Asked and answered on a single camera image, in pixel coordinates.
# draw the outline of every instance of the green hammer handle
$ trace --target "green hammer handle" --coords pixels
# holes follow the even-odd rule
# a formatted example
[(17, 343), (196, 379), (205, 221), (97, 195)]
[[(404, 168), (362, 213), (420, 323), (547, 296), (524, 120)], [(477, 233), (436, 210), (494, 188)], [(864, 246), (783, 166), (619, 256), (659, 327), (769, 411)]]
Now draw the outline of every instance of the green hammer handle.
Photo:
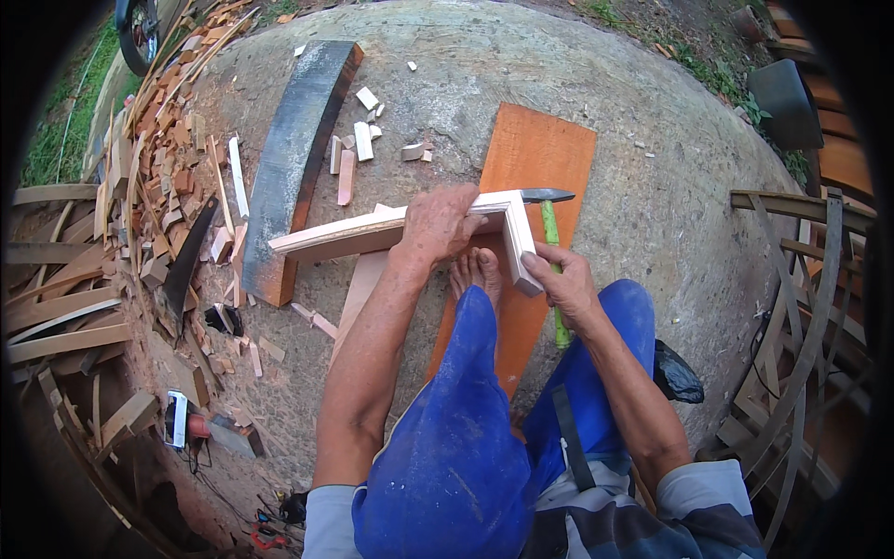
[[(544, 237), (546, 244), (559, 246), (559, 226), (556, 224), (556, 215), (552, 209), (552, 201), (544, 200), (540, 202), (540, 214), (544, 219)], [(552, 271), (561, 274), (561, 266), (552, 263)], [(561, 322), (561, 311), (558, 307), (553, 309), (556, 320), (556, 347), (560, 350), (567, 350), (571, 346), (571, 332)]]

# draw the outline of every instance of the black strap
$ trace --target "black strap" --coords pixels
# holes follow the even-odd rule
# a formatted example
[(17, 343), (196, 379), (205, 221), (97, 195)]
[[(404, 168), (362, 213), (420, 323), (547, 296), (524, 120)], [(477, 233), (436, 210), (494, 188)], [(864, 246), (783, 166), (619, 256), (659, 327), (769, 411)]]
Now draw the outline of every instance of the black strap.
[(596, 483), (593, 481), (593, 474), (590, 473), (590, 467), (586, 465), (584, 448), (580, 445), (578, 426), (574, 422), (574, 413), (571, 411), (571, 402), (568, 400), (568, 392), (565, 390), (565, 385), (558, 385), (553, 388), (552, 405), (555, 406), (556, 417), (559, 419), (559, 431), (568, 445), (565, 452), (568, 455), (568, 465), (571, 467), (571, 474), (574, 476), (574, 484), (578, 486), (578, 491), (581, 492), (596, 487)]

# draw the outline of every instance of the metal hammer head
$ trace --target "metal hammer head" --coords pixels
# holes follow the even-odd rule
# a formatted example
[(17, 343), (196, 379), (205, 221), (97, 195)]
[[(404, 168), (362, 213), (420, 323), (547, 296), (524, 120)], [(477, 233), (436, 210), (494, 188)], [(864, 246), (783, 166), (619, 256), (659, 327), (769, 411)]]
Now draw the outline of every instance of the metal hammer head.
[(545, 200), (551, 202), (564, 202), (575, 197), (574, 192), (560, 191), (559, 189), (521, 189), (521, 199), (526, 204), (539, 204)]

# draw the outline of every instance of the hand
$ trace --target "hand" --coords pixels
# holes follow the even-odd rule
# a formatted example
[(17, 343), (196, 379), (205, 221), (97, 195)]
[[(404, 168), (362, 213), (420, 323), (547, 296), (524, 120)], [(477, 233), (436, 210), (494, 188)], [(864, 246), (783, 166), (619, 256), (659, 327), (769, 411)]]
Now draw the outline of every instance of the hand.
[[(565, 326), (581, 334), (592, 319), (603, 311), (593, 275), (586, 258), (570, 250), (543, 242), (534, 243), (537, 254), (525, 252), (521, 263), (546, 291), (546, 302), (550, 307), (559, 307)], [(550, 263), (561, 265), (562, 273), (552, 271)]]
[(485, 216), (467, 216), (478, 193), (471, 182), (419, 192), (407, 207), (403, 239), (395, 249), (431, 272), (438, 261), (464, 249), (472, 233), (487, 223)]

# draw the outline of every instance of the motorcycle wheel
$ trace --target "motorcycle wheel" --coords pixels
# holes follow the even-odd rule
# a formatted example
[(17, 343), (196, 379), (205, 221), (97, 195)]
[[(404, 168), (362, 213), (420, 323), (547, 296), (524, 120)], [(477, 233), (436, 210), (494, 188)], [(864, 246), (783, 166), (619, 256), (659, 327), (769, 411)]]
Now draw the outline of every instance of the motorcycle wheel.
[(147, 2), (138, 0), (131, 5), (127, 14), (127, 25), (118, 32), (121, 54), (131, 71), (142, 77), (158, 55), (158, 22), (149, 16)]

